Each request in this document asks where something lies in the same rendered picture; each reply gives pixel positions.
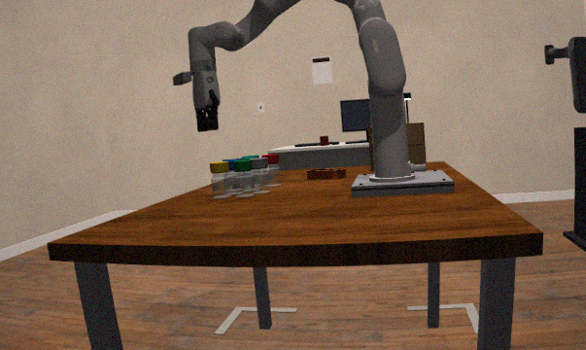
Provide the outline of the white bottle with yellow cap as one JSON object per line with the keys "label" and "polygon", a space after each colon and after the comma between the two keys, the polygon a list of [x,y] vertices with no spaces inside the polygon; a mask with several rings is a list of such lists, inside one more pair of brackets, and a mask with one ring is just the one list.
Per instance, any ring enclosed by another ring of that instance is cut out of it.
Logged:
{"label": "white bottle with yellow cap", "polygon": [[228,161],[210,163],[212,195],[216,200],[231,198],[231,185],[228,172]]}

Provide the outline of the open brown cardboard box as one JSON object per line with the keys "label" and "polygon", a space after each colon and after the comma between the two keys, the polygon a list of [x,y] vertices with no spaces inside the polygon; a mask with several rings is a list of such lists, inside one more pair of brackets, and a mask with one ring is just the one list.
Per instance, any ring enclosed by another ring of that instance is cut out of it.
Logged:
{"label": "open brown cardboard box", "polygon": [[[421,122],[407,123],[407,137],[408,137],[408,156],[410,164],[425,164],[427,171],[426,160],[426,144],[425,144],[425,130]],[[373,155],[373,141],[372,141],[372,127],[368,125],[368,141],[370,152],[370,168],[374,171],[374,155]]]}

